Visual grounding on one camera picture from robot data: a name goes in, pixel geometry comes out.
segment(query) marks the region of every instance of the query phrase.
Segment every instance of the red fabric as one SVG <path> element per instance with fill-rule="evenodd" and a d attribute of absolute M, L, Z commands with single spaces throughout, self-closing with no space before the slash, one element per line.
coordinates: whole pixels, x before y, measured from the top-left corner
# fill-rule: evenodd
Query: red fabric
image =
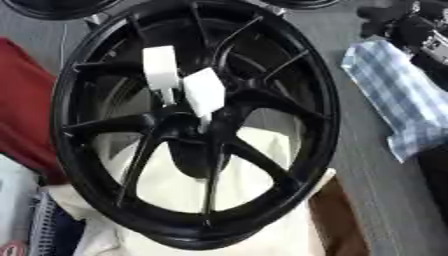
<path fill-rule="evenodd" d="M 66 181 L 49 139 L 55 78 L 20 47 L 0 38 L 0 152 L 41 171 L 49 184 Z"/>

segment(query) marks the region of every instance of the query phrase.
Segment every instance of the checkered fabric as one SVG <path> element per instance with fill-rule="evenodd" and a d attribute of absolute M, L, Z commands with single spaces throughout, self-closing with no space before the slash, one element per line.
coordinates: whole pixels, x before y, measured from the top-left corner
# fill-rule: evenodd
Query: checkered fabric
<path fill-rule="evenodd" d="M 392 44 L 352 45 L 342 68 L 392 128 L 387 141 L 400 162 L 448 140 L 448 93 Z"/>

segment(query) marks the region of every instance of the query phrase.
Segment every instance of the white cloth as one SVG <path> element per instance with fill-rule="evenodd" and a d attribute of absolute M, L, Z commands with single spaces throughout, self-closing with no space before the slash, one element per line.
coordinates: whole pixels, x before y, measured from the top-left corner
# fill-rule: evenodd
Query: white cloth
<path fill-rule="evenodd" d="M 37 180 L 28 168 L 0 154 L 0 247 L 28 240 Z"/>
<path fill-rule="evenodd" d="M 281 166 L 290 165 L 291 147 L 287 136 L 266 130 L 243 128 L 239 137 Z M 131 161 L 135 148 L 136 144 L 129 146 L 106 164 L 117 181 Z M 234 157 L 219 178 L 217 210 L 249 201 L 264 192 L 271 184 L 270 177 L 264 171 Z M 163 208 L 198 212 L 202 206 L 204 187 L 204 183 L 187 177 L 177 170 L 167 145 L 162 144 L 146 165 L 139 180 L 137 194 L 141 199 Z M 290 214 L 241 243 L 219 250 L 198 252 L 160 245 L 113 223 L 92 209 L 69 185 L 53 186 L 49 191 L 67 212 L 77 219 L 87 220 L 86 231 L 75 256 L 246 256 L 247 253 L 257 256 L 325 255 L 307 203 L 302 203 Z"/>

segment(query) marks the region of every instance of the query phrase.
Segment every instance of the white block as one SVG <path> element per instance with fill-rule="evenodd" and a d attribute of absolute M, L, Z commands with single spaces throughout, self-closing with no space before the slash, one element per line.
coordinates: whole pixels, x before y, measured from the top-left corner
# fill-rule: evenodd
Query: white block
<path fill-rule="evenodd" d="M 204 117 L 224 107 L 225 87 L 212 68 L 184 78 L 184 91 L 196 116 Z"/>
<path fill-rule="evenodd" d="M 151 90 L 179 86 L 176 53 L 172 45 L 143 49 L 143 69 Z"/>

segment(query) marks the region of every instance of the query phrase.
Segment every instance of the black rim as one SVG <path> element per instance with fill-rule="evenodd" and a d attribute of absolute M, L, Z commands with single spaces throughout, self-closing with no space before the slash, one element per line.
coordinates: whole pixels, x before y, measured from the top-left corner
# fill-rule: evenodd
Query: black rim
<path fill-rule="evenodd" d="M 314 10 L 334 5 L 339 0 L 262 0 L 265 3 L 272 4 L 282 8 L 297 10 Z"/>
<path fill-rule="evenodd" d="M 121 0 L 87 1 L 26 1 L 3 0 L 3 2 L 21 15 L 40 20 L 72 20 L 87 17 L 107 10 Z"/>
<path fill-rule="evenodd" d="M 183 48 L 185 44 L 176 45 L 176 40 L 167 42 L 172 36 L 179 36 L 175 33 L 154 36 L 155 31 L 179 27 L 184 29 L 182 37 L 191 33 L 196 38 L 194 46 L 187 44 L 191 49 Z M 277 59 L 280 62 L 272 64 L 272 56 L 269 64 L 253 64 L 256 59 L 245 58 L 243 53 L 253 51 L 253 47 L 244 44 L 254 45 L 253 40 L 257 45 L 269 42 L 268 49 L 275 46 L 277 51 L 272 56 L 282 56 Z M 141 81 L 144 87 L 140 57 L 125 54 L 122 49 L 137 49 L 139 54 L 143 45 L 164 44 L 174 44 L 176 53 L 180 49 L 181 76 L 212 66 L 224 81 L 229 92 L 226 107 L 214 114 L 209 132 L 194 132 L 198 120 L 182 98 L 175 106 L 155 106 L 151 112 L 92 121 L 86 113 L 89 111 L 85 111 L 85 105 L 92 103 L 86 103 L 85 98 L 95 88 L 95 78 L 107 74 L 130 77 Z M 242 67 L 247 68 L 246 72 L 241 71 Z M 309 88 L 297 86 L 297 81 L 306 82 Z M 278 83 L 290 85 L 289 96 L 275 88 Z M 302 105 L 311 99 L 312 107 Z M 306 126 L 301 150 L 288 171 L 235 136 L 246 117 L 258 108 L 285 112 Z M 120 225 L 161 243 L 202 250 L 241 241 L 300 203 L 323 175 L 334 153 L 339 119 L 336 89 L 324 62 L 306 38 L 283 19 L 244 2 L 154 1 L 118 14 L 80 44 L 58 78 L 51 128 L 61 165 L 73 186 L 93 207 Z M 130 131 L 141 133 L 142 137 L 129 168 L 132 171 L 127 172 L 125 185 L 121 186 L 102 166 L 89 143 L 101 133 Z M 140 171 L 162 141 L 206 146 L 208 193 L 203 212 L 174 212 L 136 197 Z M 229 154 L 266 170 L 275 185 L 249 203 L 214 211 L 216 178 Z"/>

